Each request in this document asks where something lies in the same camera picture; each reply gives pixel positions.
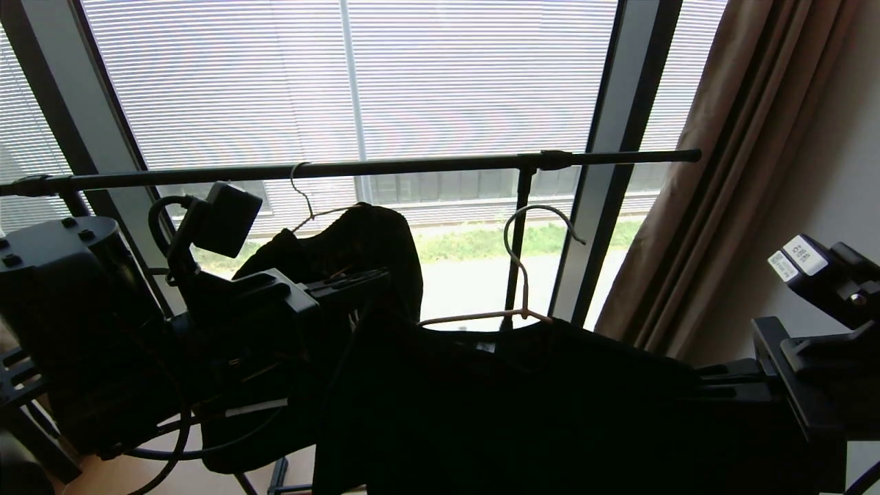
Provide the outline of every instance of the bolt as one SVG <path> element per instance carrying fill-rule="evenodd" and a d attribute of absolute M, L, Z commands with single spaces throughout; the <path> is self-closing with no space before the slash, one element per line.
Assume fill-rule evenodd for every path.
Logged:
<path fill-rule="evenodd" d="M 849 300 L 856 306 L 865 306 L 868 304 L 868 299 L 858 293 L 849 296 Z"/>
<path fill-rule="evenodd" d="M 3 257 L 3 264 L 6 266 L 21 264 L 21 257 L 18 255 L 6 255 Z"/>

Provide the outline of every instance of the beige curtain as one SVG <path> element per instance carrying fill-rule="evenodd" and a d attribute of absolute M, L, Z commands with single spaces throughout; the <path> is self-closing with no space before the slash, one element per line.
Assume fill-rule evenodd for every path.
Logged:
<path fill-rule="evenodd" d="M 683 358 L 791 165 L 857 0 L 730 0 L 673 164 L 596 331 Z"/>

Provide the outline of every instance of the wall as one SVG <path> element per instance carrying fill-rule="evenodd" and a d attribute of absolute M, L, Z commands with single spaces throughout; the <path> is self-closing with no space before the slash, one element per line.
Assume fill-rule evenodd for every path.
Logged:
<path fill-rule="evenodd" d="M 846 329 L 797 297 L 766 264 L 798 233 L 826 246 L 844 241 L 880 260 L 880 2 L 863 0 L 789 177 L 749 252 L 706 319 L 689 358 L 712 364 L 752 355 L 751 318 L 778 316 L 794 336 Z M 851 483 L 880 459 L 880 446 L 853 444 Z M 880 494 L 875 487 L 870 493 Z"/>

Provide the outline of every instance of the sticker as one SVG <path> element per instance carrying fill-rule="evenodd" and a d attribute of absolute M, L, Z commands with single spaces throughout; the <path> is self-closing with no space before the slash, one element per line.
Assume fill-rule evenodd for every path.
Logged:
<path fill-rule="evenodd" d="M 489 352 L 490 354 L 495 353 L 495 343 L 494 342 L 478 342 L 477 349 L 481 351 Z"/>
<path fill-rule="evenodd" d="M 811 277 L 828 266 L 828 261 L 801 235 L 795 236 L 782 248 L 801 267 L 803 273 Z"/>
<path fill-rule="evenodd" d="M 795 265 L 792 264 L 792 262 L 790 262 L 781 251 L 773 253 L 772 256 L 767 258 L 767 262 L 770 263 L 770 266 L 772 266 L 774 270 L 776 270 L 776 275 L 779 275 L 782 282 L 788 282 L 798 273 Z"/>

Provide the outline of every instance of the black t-shirt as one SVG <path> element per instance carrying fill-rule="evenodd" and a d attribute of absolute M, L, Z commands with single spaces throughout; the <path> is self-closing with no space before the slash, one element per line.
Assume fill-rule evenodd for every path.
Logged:
<path fill-rule="evenodd" d="M 699 382 L 678 361 L 565 321 L 442 332 L 381 310 L 337 373 L 320 413 L 318 495 L 642 486 L 628 469 L 663 452 L 656 426 Z"/>
<path fill-rule="evenodd" d="M 391 273 L 393 290 L 377 296 L 406 319 L 419 319 L 422 268 L 409 225 L 396 211 L 359 203 L 314 237 L 300 240 L 285 229 L 260 247 L 234 278 L 270 268 L 278 269 L 297 283 L 386 268 Z M 324 324 L 319 328 L 297 331 L 302 332 L 310 352 L 309 362 L 282 363 L 206 408 L 207 412 L 221 411 L 285 396 L 289 401 L 273 426 L 234 448 L 205 457 L 203 462 L 208 469 L 219 473 L 257 469 L 315 443 L 318 408 L 351 336 L 351 326 L 347 314 L 330 312 L 324 314 Z M 207 421 L 202 424 L 204 446 L 238 439 L 274 412 Z"/>

